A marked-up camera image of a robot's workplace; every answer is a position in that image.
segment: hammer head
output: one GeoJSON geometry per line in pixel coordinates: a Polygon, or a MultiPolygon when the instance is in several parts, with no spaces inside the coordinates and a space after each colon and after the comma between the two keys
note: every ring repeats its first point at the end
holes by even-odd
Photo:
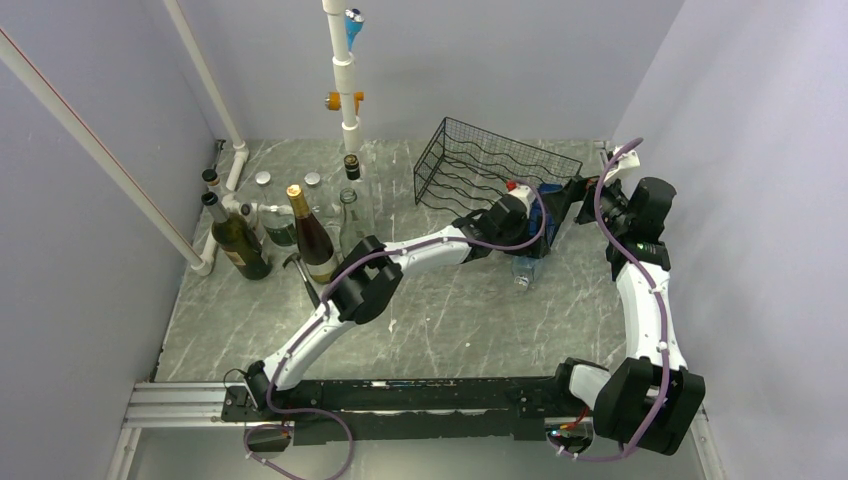
{"type": "Polygon", "coordinates": [[[290,264],[291,262],[296,262],[296,261],[298,261],[298,260],[300,260],[300,252],[294,252],[294,253],[292,253],[291,255],[289,255],[288,257],[286,257],[286,259],[285,259],[285,260],[283,260],[283,268],[286,268],[286,266],[287,266],[288,264],[290,264]]]}

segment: black wire rack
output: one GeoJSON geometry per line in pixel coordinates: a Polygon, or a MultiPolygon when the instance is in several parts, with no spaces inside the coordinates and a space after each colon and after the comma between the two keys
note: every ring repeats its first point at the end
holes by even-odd
{"type": "Polygon", "coordinates": [[[413,169],[415,204],[464,216],[488,208],[508,180],[565,185],[583,163],[445,117],[413,169]]]}

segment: orange valve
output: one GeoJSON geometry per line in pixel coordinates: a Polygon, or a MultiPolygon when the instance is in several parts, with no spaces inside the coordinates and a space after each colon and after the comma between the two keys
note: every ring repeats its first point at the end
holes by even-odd
{"type": "MultiPolygon", "coordinates": [[[[359,102],[365,100],[365,92],[356,92],[353,94],[353,103],[356,106],[356,114],[359,115],[359,102]]],[[[324,106],[327,110],[340,110],[342,108],[342,99],[339,92],[329,92],[327,98],[324,99],[324,106]]]]}

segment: countertop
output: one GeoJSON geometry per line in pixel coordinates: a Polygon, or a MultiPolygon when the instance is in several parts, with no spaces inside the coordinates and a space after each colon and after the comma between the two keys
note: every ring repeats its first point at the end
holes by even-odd
{"type": "MultiPolygon", "coordinates": [[[[600,172],[589,141],[528,141],[583,161],[582,174],[600,172]]],[[[412,170],[426,141],[370,141],[360,159],[374,182],[377,236],[402,241],[437,231],[455,215],[413,201],[412,170]]],[[[340,141],[248,142],[242,183],[267,170],[278,188],[318,171],[327,186],[344,177],[340,141]]],[[[218,172],[226,178],[232,151],[218,172]]],[[[386,311],[339,339],[307,378],[426,378],[550,375],[566,357],[617,366],[624,357],[621,301],[610,281],[604,240],[594,225],[563,224],[541,279],[520,290],[511,257],[489,257],[406,277],[386,311]]],[[[204,212],[194,245],[202,248],[210,225],[204,212]]],[[[337,233],[334,228],[331,236],[337,233]]],[[[187,269],[159,358],[156,381],[215,381],[279,349],[312,306],[293,267],[282,260],[294,247],[269,247],[274,271],[265,279],[241,277],[220,252],[214,271],[187,269]]]]}

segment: black bottle cap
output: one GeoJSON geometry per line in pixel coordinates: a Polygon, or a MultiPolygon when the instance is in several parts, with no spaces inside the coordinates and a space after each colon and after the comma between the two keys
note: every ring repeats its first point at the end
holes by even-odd
{"type": "Polygon", "coordinates": [[[362,174],[359,171],[359,159],[356,158],[356,155],[345,155],[344,163],[345,175],[347,175],[347,179],[359,180],[359,177],[362,174]]]}
{"type": "Polygon", "coordinates": [[[218,203],[218,195],[213,192],[206,192],[200,196],[200,201],[206,206],[212,206],[218,203]]]}
{"type": "Polygon", "coordinates": [[[200,177],[203,178],[203,181],[206,183],[214,182],[218,179],[218,172],[216,172],[214,168],[207,168],[202,174],[200,174],[200,177]]]}

